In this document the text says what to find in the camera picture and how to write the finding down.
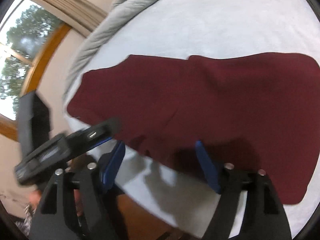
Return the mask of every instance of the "person's hand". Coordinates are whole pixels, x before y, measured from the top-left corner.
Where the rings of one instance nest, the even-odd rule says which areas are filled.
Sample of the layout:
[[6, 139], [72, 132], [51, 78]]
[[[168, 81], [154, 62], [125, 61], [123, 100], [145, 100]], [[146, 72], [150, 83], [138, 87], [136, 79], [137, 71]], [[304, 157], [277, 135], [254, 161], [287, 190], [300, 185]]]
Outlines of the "person's hand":
[[[83, 206], [81, 202], [81, 195], [80, 191], [78, 189], [74, 190], [75, 194], [75, 203], [76, 203], [76, 210], [77, 210], [77, 216], [81, 216], [83, 212]], [[32, 191], [29, 194], [29, 203], [31, 204], [33, 209], [36, 209], [41, 199], [41, 191], [35, 190]]]

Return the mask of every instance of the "bed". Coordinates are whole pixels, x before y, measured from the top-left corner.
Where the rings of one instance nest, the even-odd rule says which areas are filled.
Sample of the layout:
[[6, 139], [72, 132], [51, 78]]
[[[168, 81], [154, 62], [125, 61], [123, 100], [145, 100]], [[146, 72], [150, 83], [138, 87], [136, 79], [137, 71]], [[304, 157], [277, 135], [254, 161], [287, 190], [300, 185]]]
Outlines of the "bed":
[[[64, 106], [82, 75], [115, 66], [128, 55], [186, 59], [243, 57], [263, 52], [297, 52], [320, 63], [320, 23], [306, 0], [115, 0], [108, 17], [82, 44], [67, 78]], [[73, 131], [88, 125], [65, 117]], [[111, 140], [90, 154], [109, 152]], [[292, 237], [320, 202], [319, 161], [303, 200], [285, 205]], [[206, 184], [142, 157], [127, 147], [116, 183], [150, 213], [201, 237], [219, 201]], [[242, 192], [230, 237], [239, 233], [246, 192]]]

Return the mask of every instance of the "wooden floor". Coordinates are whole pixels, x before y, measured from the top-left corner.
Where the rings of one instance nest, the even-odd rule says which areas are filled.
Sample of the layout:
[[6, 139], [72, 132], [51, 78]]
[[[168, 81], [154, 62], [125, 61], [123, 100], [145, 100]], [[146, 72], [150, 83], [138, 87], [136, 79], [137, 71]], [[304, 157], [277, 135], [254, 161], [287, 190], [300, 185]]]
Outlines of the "wooden floor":
[[165, 237], [165, 240], [197, 239], [151, 215], [127, 195], [120, 195], [117, 198], [118, 208], [127, 225], [129, 240], [156, 240], [166, 232], [170, 232], [170, 236]]

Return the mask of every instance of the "green foliage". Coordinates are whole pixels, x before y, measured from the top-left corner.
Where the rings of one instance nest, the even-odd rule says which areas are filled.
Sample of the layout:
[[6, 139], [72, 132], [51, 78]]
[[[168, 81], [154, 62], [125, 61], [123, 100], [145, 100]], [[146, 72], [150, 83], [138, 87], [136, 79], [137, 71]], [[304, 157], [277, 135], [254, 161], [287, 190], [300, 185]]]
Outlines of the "green foliage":
[[[61, 21], [36, 5], [22, 12], [16, 20], [16, 26], [7, 32], [7, 44], [12, 43], [11, 48], [22, 56], [33, 60], [46, 38], [59, 25]], [[19, 106], [19, 94], [23, 81], [30, 66], [25, 65], [15, 57], [5, 60], [0, 79], [0, 99], [13, 98], [13, 111], [17, 114]]]

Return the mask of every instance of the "beige curtain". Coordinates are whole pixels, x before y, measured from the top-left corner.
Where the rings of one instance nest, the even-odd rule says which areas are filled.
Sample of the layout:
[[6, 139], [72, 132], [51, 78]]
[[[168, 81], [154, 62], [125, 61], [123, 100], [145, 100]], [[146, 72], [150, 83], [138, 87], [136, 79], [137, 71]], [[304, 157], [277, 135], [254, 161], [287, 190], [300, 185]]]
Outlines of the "beige curtain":
[[71, 25], [84, 36], [89, 35], [107, 13], [87, 0], [32, 0]]

